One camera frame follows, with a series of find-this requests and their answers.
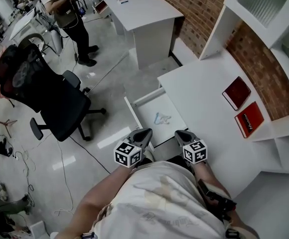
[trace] chair armrest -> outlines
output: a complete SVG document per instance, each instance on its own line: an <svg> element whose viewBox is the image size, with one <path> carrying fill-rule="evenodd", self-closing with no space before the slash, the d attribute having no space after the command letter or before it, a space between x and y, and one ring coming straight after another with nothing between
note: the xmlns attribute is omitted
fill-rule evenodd
<svg viewBox="0 0 289 239"><path fill-rule="evenodd" d="M70 71L65 71L63 73L63 77L75 88L78 89L80 88L80 80L79 78L72 72Z"/></svg>
<svg viewBox="0 0 289 239"><path fill-rule="evenodd" d="M33 131L34 135L38 140L41 140L43 138L43 133L41 129L39 128L39 125L37 124L36 120L34 118L31 118L30 120L30 128Z"/></svg>

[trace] book cover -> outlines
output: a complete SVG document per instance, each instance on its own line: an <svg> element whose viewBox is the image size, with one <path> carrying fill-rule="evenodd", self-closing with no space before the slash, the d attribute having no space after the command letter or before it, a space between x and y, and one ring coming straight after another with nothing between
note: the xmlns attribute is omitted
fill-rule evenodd
<svg viewBox="0 0 289 239"><path fill-rule="evenodd" d="M251 90L239 76L222 93L232 108L237 111L251 94Z"/></svg>
<svg viewBox="0 0 289 239"><path fill-rule="evenodd" d="M256 102L251 103L235 116L235 120L244 138L249 137L264 121L260 108Z"/></svg>

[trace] desk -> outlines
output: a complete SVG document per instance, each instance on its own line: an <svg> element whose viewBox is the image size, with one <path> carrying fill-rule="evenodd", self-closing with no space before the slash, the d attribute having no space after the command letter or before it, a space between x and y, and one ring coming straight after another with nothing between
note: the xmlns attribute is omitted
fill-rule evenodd
<svg viewBox="0 0 289 239"><path fill-rule="evenodd" d="M31 28L34 29L34 31L36 33L38 33L36 27L31 23L34 18L35 15L35 11L34 9L29 11L25 16L23 16L23 18L21 18L14 26L13 31L11 32L10 41L14 41L15 44L17 44L17 42L14 40L14 38L27 26L29 25Z"/></svg>
<svg viewBox="0 0 289 239"><path fill-rule="evenodd" d="M222 92L240 76L251 95L234 111ZM208 145L208 161L216 177L236 197L261 171L252 142L243 139L234 116L256 101L269 115L259 95L227 50L196 60L158 78L189 130Z"/></svg>
<svg viewBox="0 0 289 239"><path fill-rule="evenodd" d="M104 1L112 11L117 33L125 35L138 68L168 57L174 19L182 13L165 0Z"/></svg>

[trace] cabinet door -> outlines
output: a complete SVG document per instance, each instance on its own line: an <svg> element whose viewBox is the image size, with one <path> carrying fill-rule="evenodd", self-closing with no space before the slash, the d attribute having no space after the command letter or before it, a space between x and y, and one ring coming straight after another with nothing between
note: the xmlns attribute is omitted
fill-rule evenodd
<svg viewBox="0 0 289 239"><path fill-rule="evenodd" d="M271 48L289 30L289 0L225 0L259 38Z"/></svg>

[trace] black and white cube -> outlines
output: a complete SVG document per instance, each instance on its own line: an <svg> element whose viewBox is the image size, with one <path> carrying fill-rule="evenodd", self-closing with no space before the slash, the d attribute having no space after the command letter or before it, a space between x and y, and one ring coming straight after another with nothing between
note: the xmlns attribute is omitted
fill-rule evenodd
<svg viewBox="0 0 289 239"><path fill-rule="evenodd" d="M130 143L119 141L114 149L115 162L131 167L141 160L142 149Z"/></svg>
<svg viewBox="0 0 289 239"><path fill-rule="evenodd" d="M208 157L208 150L205 142L199 140L185 145L183 147L183 157L192 164L206 160Z"/></svg>

